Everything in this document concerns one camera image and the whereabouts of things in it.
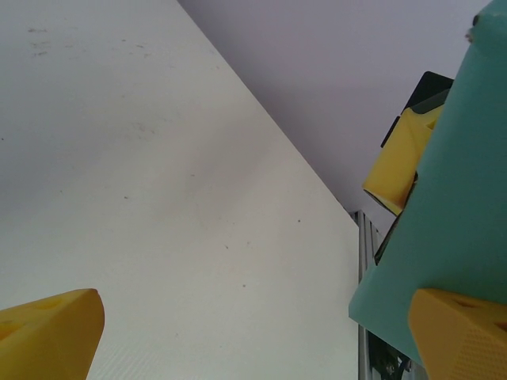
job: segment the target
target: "white wall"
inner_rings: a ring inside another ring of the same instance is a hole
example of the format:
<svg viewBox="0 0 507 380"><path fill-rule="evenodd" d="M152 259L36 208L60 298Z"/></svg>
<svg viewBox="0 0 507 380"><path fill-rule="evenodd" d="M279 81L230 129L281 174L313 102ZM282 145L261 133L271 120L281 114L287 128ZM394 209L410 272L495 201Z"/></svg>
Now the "white wall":
<svg viewBox="0 0 507 380"><path fill-rule="evenodd" d="M350 211L391 218L360 189L424 71L454 77L487 0L181 0Z"/></svg>

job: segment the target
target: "white surface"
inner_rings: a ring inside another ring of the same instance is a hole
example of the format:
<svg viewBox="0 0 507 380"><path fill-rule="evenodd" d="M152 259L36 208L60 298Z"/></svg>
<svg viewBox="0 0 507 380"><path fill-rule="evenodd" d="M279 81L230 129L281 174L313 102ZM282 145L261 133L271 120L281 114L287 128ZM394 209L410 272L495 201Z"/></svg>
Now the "white surface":
<svg viewBox="0 0 507 380"><path fill-rule="evenodd" d="M174 0L0 36L0 308L96 287L89 379L356 378L357 228Z"/></svg>
<svg viewBox="0 0 507 380"><path fill-rule="evenodd" d="M456 76L490 0L181 0L349 211L385 234L361 189L422 74Z"/></svg>

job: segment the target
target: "teal panel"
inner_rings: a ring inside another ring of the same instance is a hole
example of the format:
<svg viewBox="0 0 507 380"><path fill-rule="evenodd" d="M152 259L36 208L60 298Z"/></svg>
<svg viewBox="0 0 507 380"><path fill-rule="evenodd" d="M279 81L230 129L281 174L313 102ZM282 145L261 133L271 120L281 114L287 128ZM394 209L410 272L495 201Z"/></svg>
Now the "teal panel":
<svg viewBox="0 0 507 380"><path fill-rule="evenodd" d="M418 288L507 303L507 1L491 2L379 265L349 315L421 362L408 326Z"/></svg>

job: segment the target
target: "yellow 3d-printed part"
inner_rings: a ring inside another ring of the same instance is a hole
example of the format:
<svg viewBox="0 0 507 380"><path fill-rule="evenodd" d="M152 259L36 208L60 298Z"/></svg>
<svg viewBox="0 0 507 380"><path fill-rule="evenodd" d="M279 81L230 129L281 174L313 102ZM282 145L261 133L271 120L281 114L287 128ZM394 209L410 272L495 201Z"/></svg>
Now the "yellow 3d-printed part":
<svg viewBox="0 0 507 380"><path fill-rule="evenodd" d="M430 379L507 378L507 305L421 289L409 324Z"/></svg>
<svg viewBox="0 0 507 380"><path fill-rule="evenodd" d="M424 114L411 108L403 111L363 183L363 189L395 215L405 207L417 164L443 108L441 105Z"/></svg>
<svg viewBox="0 0 507 380"><path fill-rule="evenodd" d="M0 379L85 379L103 328L94 289L1 310Z"/></svg>

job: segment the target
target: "yellow corner bracket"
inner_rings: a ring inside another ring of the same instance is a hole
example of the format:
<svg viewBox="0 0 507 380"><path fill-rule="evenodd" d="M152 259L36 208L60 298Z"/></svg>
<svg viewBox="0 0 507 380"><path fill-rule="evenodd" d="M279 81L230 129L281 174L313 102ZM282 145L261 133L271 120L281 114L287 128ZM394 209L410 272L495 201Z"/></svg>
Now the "yellow corner bracket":
<svg viewBox="0 0 507 380"><path fill-rule="evenodd" d="M431 380L507 378L507 305L420 289L409 325Z"/></svg>
<svg viewBox="0 0 507 380"><path fill-rule="evenodd" d="M403 111L363 183L363 189L395 215L405 207L417 164L443 108L424 114L411 108Z"/></svg>
<svg viewBox="0 0 507 380"><path fill-rule="evenodd" d="M82 380L104 329L94 289L0 311L0 379Z"/></svg>

